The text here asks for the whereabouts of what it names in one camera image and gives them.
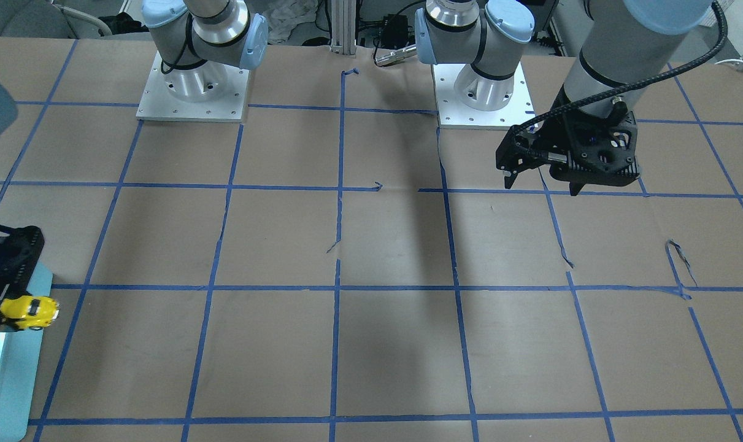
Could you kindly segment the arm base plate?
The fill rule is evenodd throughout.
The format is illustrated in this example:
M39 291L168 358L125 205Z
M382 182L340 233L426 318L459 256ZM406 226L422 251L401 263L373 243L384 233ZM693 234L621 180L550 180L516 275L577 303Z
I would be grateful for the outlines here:
M208 61L191 70L163 73L159 53L139 100L136 117L160 122L242 123L252 72Z
M506 130L536 116L522 64L508 79L486 79L468 64L432 67L442 129Z

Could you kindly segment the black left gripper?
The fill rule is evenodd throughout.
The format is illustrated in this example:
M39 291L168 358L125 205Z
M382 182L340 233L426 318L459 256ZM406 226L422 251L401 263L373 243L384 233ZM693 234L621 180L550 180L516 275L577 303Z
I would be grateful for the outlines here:
M569 182L575 198L587 184L626 187L637 181L636 142L633 111L613 110L609 117L597 118L571 110L548 118L534 133L512 126L497 148L496 167L511 190L523 171L550 165L551 177Z

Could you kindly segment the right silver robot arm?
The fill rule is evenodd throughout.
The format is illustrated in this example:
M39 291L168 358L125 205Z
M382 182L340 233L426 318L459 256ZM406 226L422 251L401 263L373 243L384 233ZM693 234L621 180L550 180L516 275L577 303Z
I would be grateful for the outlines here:
M268 24L243 1L144 1L157 61L136 117L146 121L232 122L245 109L241 73L261 65ZM0 333L41 330L59 303L29 288L45 236L36 226L0 225Z

